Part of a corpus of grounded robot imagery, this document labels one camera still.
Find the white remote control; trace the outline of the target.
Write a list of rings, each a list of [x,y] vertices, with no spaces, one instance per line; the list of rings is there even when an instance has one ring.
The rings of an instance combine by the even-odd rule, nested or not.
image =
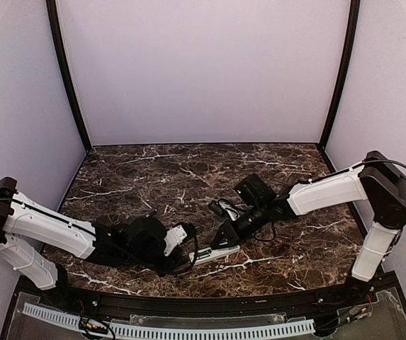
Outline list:
[[[190,262],[193,262],[194,259],[196,259],[194,266],[200,266],[202,264],[206,264],[208,262],[222,259],[232,254],[236,254],[239,250],[239,245],[223,249],[212,249],[208,247],[205,249],[200,249],[197,254],[195,252],[191,252],[188,257]]]

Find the black AAA battery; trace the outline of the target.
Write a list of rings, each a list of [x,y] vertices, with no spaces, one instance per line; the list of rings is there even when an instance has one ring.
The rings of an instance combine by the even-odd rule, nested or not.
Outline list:
[[[152,210],[146,214],[146,217],[152,217],[157,214],[157,210]]]

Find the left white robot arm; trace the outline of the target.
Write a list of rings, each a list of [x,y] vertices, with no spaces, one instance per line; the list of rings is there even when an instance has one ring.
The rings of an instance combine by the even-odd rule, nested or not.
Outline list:
[[[190,235],[183,225],[167,229],[150,216],[114,227],[75,220],[34,202],[16,184],[11,177],[0,180],[0,256],[41,290],[66,285],[67,272],[26,237],[101,266],[142,265],[168,274],[180,264],[179,245]]]

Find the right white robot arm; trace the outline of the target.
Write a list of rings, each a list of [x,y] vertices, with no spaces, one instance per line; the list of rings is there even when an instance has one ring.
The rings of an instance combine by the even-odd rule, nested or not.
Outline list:
[[[347,169],[295,183],[279,193],[252,174],[235,186],[238,196],[250,209],[235,220],[226,220],[210,246],[212,249],[234,247],[269,223],[335,205],[368,201],[373,210],[373,224],[351,267],[351,277],[369,282],[406,225],[406,175],[400,171],[403,166],[372,151]]]

